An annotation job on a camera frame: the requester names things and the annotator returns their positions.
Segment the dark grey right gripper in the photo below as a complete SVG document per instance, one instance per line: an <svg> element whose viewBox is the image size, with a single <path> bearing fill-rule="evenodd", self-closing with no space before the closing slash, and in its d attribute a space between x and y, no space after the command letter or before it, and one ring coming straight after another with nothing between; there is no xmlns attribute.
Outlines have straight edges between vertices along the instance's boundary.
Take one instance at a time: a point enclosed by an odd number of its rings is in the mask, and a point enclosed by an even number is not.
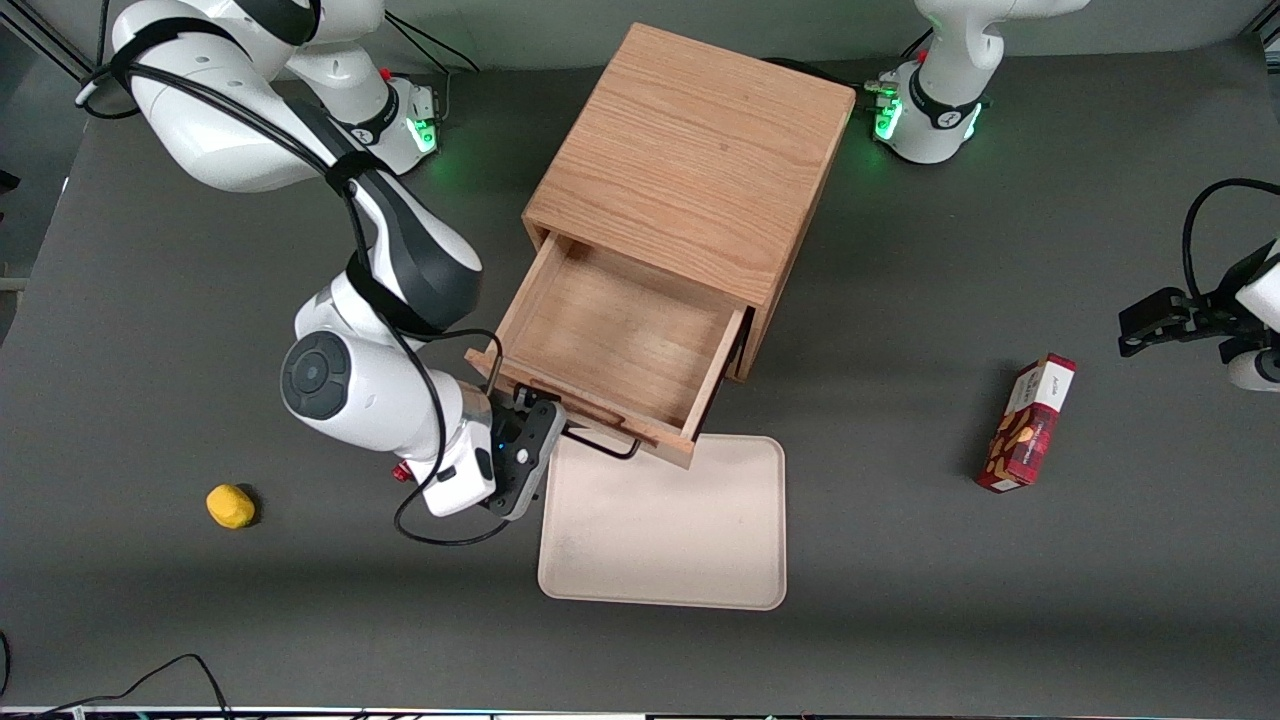
<svg viewBox="0 0 1280 720"><path fill-rule="evenodd" d="M503 521L516 521L529 510L566 424L563 398L558 395L540 393L535 401L535 389L516 384L513 404L532 405L492 407L495 491L486 500L486 510Z"/></svg>

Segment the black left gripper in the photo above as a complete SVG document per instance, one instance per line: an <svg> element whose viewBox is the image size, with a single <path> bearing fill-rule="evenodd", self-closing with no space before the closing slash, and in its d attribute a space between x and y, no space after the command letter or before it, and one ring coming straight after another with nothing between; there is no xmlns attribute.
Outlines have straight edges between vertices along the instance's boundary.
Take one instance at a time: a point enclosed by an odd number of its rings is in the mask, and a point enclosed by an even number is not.
<svg viewBox="0 0 1280 720"><path fill-rule="evenodd" d="M1169 342L1187 343L1220 338L1219 356L1235 359L1253 348L1253 314L1235 300L1253 277L1253 266L1234 265L1219 287L1199 292L1196 273L1185 268L1187 290L1165 287L1117 315L1119 352L1132 357L1143 348Z"/></svg>

